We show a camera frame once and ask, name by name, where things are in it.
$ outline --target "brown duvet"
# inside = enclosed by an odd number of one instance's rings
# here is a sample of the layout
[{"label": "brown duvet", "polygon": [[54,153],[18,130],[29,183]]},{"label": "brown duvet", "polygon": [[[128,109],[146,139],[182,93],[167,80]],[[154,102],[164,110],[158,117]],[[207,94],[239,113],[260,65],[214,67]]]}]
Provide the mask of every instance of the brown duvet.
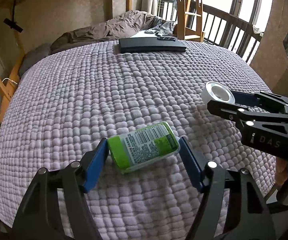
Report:
[{"label": "brown duvet", "polygon": [[50,47],[50,55],[92,43],[129,38],[157,25],[161,18],[141,11],[128,11],[104,23],[66,32]]}]

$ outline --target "finger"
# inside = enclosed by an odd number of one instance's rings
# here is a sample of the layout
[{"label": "finger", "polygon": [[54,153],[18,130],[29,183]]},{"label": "finger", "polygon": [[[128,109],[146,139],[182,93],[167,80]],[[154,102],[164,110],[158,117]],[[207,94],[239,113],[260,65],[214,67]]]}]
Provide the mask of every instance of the finger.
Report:
[{"label": "finger", "polygon": [[279,185],[283,185],[283,183],[288,179],[288,171],[284,169],[282,172],[275,173],[275,182]]},{"label": "finger", "polygon": [[275,166],[275,170],[277,172],[282,172],[285,170],[286,168],[286,164],[287,162],[279,157],[276,157],[276,166]]}]

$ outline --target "roll of tape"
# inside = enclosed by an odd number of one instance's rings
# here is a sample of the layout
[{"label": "roll of tape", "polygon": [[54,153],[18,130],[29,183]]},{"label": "roll of tape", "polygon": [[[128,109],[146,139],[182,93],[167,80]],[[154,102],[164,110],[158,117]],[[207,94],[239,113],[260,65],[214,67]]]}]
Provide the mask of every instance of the roll of tape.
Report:
[{"label": "roll of tape", "polygon": [[211,99],[224,103],[235,104],[235,98],[231,91],[226,86],[214,81],[209,81],[206,83],[201,97],[206,106]]}]

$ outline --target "wooden ladder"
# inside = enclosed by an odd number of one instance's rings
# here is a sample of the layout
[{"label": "wooden ladder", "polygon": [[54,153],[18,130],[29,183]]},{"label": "wooden ladder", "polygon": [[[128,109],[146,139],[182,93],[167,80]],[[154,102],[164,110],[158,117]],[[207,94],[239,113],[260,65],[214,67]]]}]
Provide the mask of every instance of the wooden ladder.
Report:
[{"label": "wooden ladder", "polygon": [[[191,0],[177,0],[177,38],[179,40],[203,41],[202,33],[202,0],[196,0],[196,13],[189,12]],[[188,16],[196,17],[196,30],[186,27]]]}]

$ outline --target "gray pillow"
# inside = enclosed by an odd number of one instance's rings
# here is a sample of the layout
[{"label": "gray pillow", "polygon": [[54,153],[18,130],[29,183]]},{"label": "gray pillow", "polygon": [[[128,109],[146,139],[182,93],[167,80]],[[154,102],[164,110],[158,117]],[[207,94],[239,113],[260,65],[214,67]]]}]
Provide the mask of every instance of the gray pillow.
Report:
[{"label": "gray pillow", "polygon": [[49,56],[50,46],[51,46],[50,43],[42,44],[38,46],[37,48],[31,50],[25,55],[23,62],[18,70],[18,75],[20,76],[20,78],[33,65],[35,65],[37,62],[39,62],[43,58]]}]

